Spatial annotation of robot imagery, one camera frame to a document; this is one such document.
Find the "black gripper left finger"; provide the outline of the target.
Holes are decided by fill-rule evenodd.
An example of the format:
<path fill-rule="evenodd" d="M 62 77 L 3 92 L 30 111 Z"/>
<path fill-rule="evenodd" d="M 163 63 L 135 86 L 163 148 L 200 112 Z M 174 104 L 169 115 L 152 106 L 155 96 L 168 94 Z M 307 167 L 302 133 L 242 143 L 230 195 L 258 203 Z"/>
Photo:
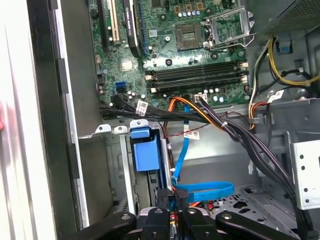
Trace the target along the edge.
<path fill-rule="evenodd" d="M 146 207 L 138 215 L 121 211 L 83 228 L 65 240 L 168 240 L 170 238 L 170 205 L 167 188 L 157 194 L 157 206 Z"/>

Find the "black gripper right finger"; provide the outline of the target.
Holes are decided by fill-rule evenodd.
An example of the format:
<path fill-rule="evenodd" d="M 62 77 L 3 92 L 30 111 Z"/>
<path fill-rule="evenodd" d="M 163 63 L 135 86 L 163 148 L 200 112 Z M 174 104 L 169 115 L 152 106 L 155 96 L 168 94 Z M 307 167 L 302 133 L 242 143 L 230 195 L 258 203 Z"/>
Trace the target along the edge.
<path fill-rule="evenodd" d="M 175 201 L 179 213 L 179 228 L 188 240 L 295 240 L 272 227 L 266 226 L 238 213 L 224 210 L 213 219 L 196 208 L 190 207 L 185 189 L 176 189 Z"/>

